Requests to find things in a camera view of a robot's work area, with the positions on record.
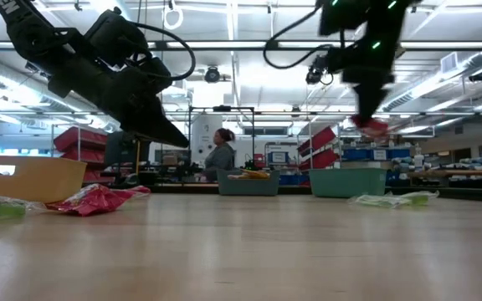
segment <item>table surface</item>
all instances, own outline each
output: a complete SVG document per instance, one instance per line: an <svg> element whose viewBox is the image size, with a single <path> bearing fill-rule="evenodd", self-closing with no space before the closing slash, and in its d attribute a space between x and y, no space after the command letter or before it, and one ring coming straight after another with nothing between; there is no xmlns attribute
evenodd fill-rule
<svg viewBox="0 0 482 301"><path fill-rule="evenodd" d="M482 301L482 202L160 195L0 221L1 301Z"/></svg>

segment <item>plastic bag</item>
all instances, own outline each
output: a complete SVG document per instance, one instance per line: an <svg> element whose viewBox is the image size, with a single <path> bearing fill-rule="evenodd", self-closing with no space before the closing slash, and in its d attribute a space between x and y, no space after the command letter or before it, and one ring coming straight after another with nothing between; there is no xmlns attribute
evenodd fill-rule
<svg viewBox="0 0 482 301"><path fill-rule="evenodd" d="M438 197L439 193L420 191L407 193L402 196L394 196L388 193L385 196L357 196L349 200L351 204L361 204L366 206L398 208L400 206L427 206L429 200Z"/></svg>
<svg viewBox="0 0 482 301"><path fill-rule="evenodd" d="M0 196L0 218L23 217L29 213L46 212L44 204L26 202L10 197Z"/></svg>
<svg viewBox="0 0 482 301"><path fill-rule="evenodd" d="M91 214L113 212L130 198L149 193L151 193L150 189L144 186L115 190L100 184L93 184L82 188L81 191L65 201L48 204L48 209L75 212L82 217L87 217Z"/></svg>

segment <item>cardboard box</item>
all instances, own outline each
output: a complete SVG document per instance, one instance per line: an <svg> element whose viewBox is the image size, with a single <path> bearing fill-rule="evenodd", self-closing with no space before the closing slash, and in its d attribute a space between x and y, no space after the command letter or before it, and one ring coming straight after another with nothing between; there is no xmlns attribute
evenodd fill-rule
<svg viewBox="0 0 482 301"><path fill-rule="evenodd" d="M0 196L31 202L58 202L81 189L86 163L61 158L0 156L0 166L15 166L0 175Z"/></svg>

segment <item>shelving unit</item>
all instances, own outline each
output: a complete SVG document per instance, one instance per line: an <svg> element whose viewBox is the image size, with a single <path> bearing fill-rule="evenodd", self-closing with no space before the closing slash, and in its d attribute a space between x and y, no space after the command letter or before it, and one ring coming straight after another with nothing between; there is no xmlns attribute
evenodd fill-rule
<svg viewBox="0 0 482 301"><path fill-rule="evenodd" d="M309 129L310 138L297 148L299 158L306 158L299 164L301 173L310 169L323 169L340 160L340 156L332 149L332 142L337 138L332 128L327 126L315 135L311 134L311 124Z"/></svg>
<svg viewBox="0 0 482 301"><path fill-rule="evenodd" d="M67 129L63 134L54 138L57 151L63 153L61 158L87 163L83 178L84 184L110 183L113 177L103 177L105 144L107 135L83 130L78 126Z"/></svg>

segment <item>ceiling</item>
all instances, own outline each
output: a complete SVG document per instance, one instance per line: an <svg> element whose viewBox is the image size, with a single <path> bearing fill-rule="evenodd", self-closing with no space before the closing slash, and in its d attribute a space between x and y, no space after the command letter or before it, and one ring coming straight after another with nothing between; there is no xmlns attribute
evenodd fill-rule
<svg viewBox="0 0 482 301"><path fill-rule="evenodd" d="M147 23L162 27L163 5L168 1L140 1L120 0L128 17L133 21ZM83 11L74 9L71 0L37 0L35 6L55 26L76 27L81 33L94 23L100 15L94 5L103 3L110 5L115 0L79 1ZM311 0L198 0L175 1L177 9L182 10L183 20L179 27L171 30L172 33L188 41L212 40L266 40L282 28L301 18L313 9ZM176 13L169 13L167 21L172 25L177 21ZM303 40L336 40L336 35L319 37L317 35L318 15L284 34L280 39ZM362 27L346 33L346 39L353 40L361 37ZM149 41L160 41L169 38L159 33L146 31ZM5 24L0 16L0 42L8 41ZM402 32L403 41L482 41L482 0L424 0L415 13L409 12ZM187 70L190 59L184 52L156 52L166 66L173 73L183 73ZM272 52L270 59L276 64L290 64L301 57L304 52L280 51ZM407 51L395 63L394 73L397 82L391 87L392 92L388 99L396 99L418 86L418 83L430 79L440 69L440 59L448 52L413 52ZM459 53L463 58L474 53ZM263 59L260 51L196 51L197 70L205 70L208 66L218 66L223 74L231 75L233 72L233 59L236 64L239 102L237 105L254 106L257 110L290 110L292 105L300 105L302 110L354 110L355 95L346 84L342 84L340 77L328 87L322 85L307 85L305 76L313 58L307 59L298 67L288 70L272 69ZM31 87L40 93L47 93L46 82L36 74L31 74L24 68L25 60L13 51L0 51L0 75L13 79L25 86ZM192 77L186 88L201 85L200 77ZM470 83L467 79L463 82L460 76L448 80L437 89L428 89L428 93L418 94L417 97L406 103L392 108L392 110L425 111L434 105L459 97L463 93L482 89L482 82ZM224 96L224 103L234 105L235 97L231 88ZM164 97L166 110L187 108L186 97ZM64 107L63 103L82 110L94 107L78 95L71 99L57 102L57 110L71 110ZM458 109L455 104L449 109ZM409 122L413 119L400 120ZM260 121L290 120L288 116L260 116ZM321 116L318 122L331 122L343 120L343 117ZM113 120L104 120L106 123L115 123Z"/></svg>

